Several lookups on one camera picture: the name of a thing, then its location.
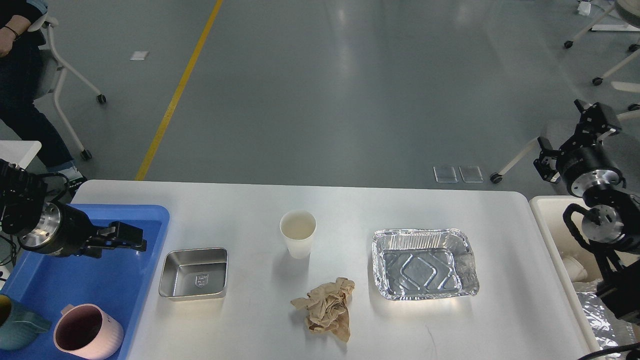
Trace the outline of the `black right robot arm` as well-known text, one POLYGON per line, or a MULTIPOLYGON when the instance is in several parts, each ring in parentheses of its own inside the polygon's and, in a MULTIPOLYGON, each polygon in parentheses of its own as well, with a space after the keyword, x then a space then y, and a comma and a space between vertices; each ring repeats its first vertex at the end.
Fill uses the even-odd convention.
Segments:
POLYGON ((622 126, 609 105, 580 99, 574 105, 580 118, 573 134, 559 148, 539 136, 540 153, 533 164, 544 182, 563 182, 570 195, 585 203, 568 205, 563 222, 595 258, 602 276, 596 296, 617 319, 638 325, 639 262, 626 265, 619 253, 639 253, 639 195, 627 189, 626 178, 603 146, 622 126))

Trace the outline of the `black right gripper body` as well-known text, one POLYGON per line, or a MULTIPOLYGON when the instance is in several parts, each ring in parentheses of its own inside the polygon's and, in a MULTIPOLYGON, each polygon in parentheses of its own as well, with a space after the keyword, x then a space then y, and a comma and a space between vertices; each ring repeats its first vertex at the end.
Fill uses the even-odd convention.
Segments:
POLYGON ((602 145, 564 151, 556 161, 556 168, 568 193, 575 197, 582 197, 595 186, 618 186, 623 178, 602 145))

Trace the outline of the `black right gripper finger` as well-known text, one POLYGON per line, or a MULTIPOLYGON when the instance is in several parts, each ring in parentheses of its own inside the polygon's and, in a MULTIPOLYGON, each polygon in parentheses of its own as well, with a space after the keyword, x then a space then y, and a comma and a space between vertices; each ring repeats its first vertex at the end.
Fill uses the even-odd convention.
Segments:
POLYGON ((622 126, 610 105, 576 99, 574 105, 580 112, 574 133, 565 141, 565 153, 579 148, 601 145, 606 137, 622 132, 622 126))
POLYGON ((559 171, 553 166, 553 161, 558 160, 563 155, 563 151, 553 148, 549 139, 544 136, 538 136, 536 140, 540 147, 540 153, 533 162, 535 170, 544 182, 559 183, 562 178, 559 171))

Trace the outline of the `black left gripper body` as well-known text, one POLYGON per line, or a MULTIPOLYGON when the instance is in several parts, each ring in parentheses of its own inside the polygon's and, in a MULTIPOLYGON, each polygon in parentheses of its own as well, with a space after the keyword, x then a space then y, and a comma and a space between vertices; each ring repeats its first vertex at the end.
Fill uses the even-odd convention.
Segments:
POLYGON ((46 202, 35 227, 21 230, 17 236, 26 251, 58 258, 97 259, 98 250, 87 248, 87 242, 96 233, 97 227, 82 210, 66 203, 46 202))

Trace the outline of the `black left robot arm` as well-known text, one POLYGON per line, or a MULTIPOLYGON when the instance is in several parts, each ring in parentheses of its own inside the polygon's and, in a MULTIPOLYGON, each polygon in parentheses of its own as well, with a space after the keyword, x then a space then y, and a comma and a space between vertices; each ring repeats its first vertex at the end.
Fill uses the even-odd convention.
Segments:
POLYGON ((105 249, 147 250, 143 230, 121 221, 106 227, 57 198, 46 201, 48 185, 41 175, 1 160, 1 230, 16 236, 26 251, 58 258, 99 259, 105 249))

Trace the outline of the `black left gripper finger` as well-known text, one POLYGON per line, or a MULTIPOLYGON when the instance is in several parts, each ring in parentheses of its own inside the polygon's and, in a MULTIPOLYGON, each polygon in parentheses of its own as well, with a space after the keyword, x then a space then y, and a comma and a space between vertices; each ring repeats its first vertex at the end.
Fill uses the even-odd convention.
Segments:
POLYGON ((112 221, 106 227, 98 227, 94 237, 104 240, 144 240, 141 228, 121 221, 112 221))
POLYGON ((103 250, 132 249, 138 252, 147 251, 147 241, 142 239, 141 244, 126 243, 123 241, 90 239, 80 249, 80 256, 87 256, 93 259, 101 259, 103 250))

